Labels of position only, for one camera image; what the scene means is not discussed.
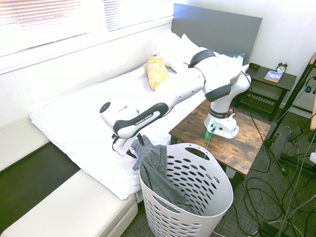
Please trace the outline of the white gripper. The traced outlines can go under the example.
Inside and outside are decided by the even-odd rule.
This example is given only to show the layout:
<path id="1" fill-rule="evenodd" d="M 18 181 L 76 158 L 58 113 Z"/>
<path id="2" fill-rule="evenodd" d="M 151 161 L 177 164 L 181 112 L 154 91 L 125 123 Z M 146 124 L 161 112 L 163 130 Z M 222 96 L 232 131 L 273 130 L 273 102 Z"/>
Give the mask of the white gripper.
<path id="1" fill-rule="evenodd" d="M 136 136 L 129 138 L 129 139 L 122 139 L 116 135 L 112 135 L 113 143 L 112 149 L 120 156 L 129 155 L 130 157 L 137 159 L 137 156 L 129 149 Z M 145 141 L 143 135 L 140 133 L 137 134 L 137 139 L 142 146 L 145 146 Z"/>

